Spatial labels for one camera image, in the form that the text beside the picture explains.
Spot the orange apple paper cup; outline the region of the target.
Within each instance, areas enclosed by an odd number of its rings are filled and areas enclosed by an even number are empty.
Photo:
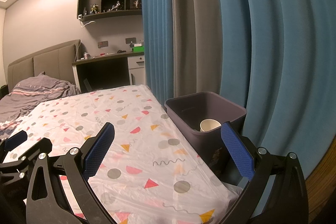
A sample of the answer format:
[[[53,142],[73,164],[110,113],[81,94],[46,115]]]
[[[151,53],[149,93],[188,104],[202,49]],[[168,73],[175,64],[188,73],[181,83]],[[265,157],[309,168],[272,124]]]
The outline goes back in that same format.
[[[201,132],[208,132],[211,130],[214,130],[216,128],[219,128],[221,126],[221,123],[214,119],[204,119],[200,123],[200,130]]]

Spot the purple plastic trash bin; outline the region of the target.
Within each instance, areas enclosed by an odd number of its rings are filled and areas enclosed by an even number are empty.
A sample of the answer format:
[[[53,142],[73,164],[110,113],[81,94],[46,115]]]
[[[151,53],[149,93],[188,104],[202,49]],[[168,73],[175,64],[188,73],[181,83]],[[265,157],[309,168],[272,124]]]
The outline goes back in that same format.
[[[221,139],[221,125],[230,122],[241,133],[247,111],[213,92],[168,99],[166,112],[219,180],[237,185],[242,177]]]

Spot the bed with grey bedding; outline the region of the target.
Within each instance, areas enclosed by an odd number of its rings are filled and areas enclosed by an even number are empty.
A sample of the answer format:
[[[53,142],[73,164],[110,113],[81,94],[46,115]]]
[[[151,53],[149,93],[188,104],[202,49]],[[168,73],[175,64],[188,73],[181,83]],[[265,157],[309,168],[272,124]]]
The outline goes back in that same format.
[[[18,82],[13,90],[1,99],[1,138],[11,135],[23,117],[38,104],[80,94],[76,85],[40,73]]]

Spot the grey upholstered headboard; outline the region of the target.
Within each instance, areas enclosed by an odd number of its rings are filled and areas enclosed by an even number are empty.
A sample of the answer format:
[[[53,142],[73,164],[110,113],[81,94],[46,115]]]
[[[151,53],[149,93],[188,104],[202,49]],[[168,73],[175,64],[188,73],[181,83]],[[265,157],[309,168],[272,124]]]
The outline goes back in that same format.
[[[29,77],[36,77],[44,72],[55,79],[75,83],[72,69],[80,54],[79,39],[45,48],[17,59],[7,67],[7,85],[13,90],[16,84]]]

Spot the dark desk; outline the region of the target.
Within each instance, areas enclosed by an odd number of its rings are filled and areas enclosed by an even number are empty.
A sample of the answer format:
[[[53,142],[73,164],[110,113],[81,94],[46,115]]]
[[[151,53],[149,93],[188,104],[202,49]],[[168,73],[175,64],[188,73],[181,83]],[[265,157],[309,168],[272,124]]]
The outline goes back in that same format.
[[[127,58],[143,52],[124,52],[72,63],[75,84],[82,93],[131,85]]]

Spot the patterned white tablecloth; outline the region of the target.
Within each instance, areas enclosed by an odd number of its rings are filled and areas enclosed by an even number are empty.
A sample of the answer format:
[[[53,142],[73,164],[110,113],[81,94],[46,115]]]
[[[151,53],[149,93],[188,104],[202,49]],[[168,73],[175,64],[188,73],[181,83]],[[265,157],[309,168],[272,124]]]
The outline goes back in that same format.
[[[242,192],[214,175],[145,85],[1,112],[1,136],[28,135],[6,160],[44,137],[51,155],[63,155],[105,123],[114,126],[114,141],[89,184],[117,223],[218,223]]]

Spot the white drawer cabinet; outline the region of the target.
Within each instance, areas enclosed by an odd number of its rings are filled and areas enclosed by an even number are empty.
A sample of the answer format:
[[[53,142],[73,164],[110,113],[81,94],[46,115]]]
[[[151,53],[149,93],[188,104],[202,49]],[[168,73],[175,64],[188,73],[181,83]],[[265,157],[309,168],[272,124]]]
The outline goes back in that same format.
[[[145,56],[131,56],[127,58],[129,79],[131,85],[145,85],[146,71],[145,71]]]

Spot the green box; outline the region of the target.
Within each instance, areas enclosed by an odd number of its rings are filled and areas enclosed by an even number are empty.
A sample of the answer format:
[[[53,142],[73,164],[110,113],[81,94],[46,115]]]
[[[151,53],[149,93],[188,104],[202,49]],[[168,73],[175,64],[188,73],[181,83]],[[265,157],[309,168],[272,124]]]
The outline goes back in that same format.
[[[141,43],[134,44],[132,48],[133,52],[144,52],[144,46]]]

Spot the blue grey curtain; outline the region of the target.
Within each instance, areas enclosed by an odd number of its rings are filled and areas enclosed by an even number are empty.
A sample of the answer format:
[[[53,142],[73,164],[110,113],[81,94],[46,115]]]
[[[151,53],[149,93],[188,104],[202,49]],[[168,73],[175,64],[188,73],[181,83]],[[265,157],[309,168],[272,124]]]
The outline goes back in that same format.
[[[142,0],[142,17],[159,102],[218,93],[255,145],[312,174],[335,137],[335,0]]]

